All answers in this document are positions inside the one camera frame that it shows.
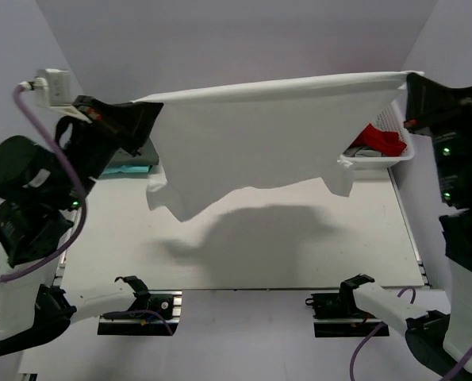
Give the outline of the white t-shirt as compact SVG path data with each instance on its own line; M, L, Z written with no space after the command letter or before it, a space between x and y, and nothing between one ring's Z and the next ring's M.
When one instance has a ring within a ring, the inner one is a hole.
M150 138L163 169L150 210L189 221L233 191L322 179L347 197L343 152L406 88L404 71L322 75L150 94L162 110Z

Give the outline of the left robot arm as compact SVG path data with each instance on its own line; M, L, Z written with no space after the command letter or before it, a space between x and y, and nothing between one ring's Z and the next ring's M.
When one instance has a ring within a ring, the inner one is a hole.
M86 197L115 154L138 156L163 104L106 104L85 95L40 145L13 136L0 144L0 356L47 344L73 323L112 310L148 311L137 277L101 291L55 285L59 255L81 233Z

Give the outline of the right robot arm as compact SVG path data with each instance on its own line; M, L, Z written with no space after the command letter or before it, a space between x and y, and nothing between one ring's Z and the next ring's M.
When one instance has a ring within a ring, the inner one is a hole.
M428 135L441 198L455 208L443 215L451 272L448 313L415 306L368 275L340 284L340 308L370 314L400 333L414 358L443 380L472 380L472 87L450 88L422 75L407 77L405 128Z

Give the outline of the grey folded t-shirt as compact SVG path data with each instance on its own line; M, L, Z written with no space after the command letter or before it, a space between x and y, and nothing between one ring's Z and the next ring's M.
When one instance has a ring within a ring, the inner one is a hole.
M109 162L110 167L120 166L155 166L159 164L159 156L151 139L138 150L135 156L120 148Z

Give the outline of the white plastic basket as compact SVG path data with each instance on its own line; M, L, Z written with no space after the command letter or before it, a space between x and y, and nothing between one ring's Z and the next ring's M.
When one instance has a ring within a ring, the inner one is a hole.
M404 161L411 160L414 155L414 147L409 132L403 126L404 118L397 101L392 101L371 124L379 131L396 133L399 141L406 144L404 151L399 156L354 156L341 155L344 160L352 162L352 167L357 170L383 170Z

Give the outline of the teal folded t-shirt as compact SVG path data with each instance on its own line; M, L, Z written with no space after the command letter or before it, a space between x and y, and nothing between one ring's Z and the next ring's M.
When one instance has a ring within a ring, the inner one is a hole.
M102 174L101 178L109 177L132 177L146 175L153 168L152 165L119 165L107 167Z

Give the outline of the red t-shirt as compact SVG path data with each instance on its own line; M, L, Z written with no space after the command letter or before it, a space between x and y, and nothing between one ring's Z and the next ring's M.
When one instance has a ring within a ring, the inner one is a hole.
M381 131L376 129L372 124L366 126L351 143L350 147L365 145L390 157L398 157L407 149L407 144L400 139L399 133Z

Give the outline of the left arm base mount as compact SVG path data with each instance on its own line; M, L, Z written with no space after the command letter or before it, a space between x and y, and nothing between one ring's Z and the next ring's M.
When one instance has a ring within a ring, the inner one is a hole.
M129 312L103 314L98 320L99 336L169 337L178 328L182 307L181 291L157 291Z

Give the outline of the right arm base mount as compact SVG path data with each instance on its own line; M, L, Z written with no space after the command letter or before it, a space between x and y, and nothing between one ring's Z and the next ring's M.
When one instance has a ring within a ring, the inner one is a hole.
M380 321L365 312L350 313L338 293L315 293L305 299L313 310L315 338L364 338Z

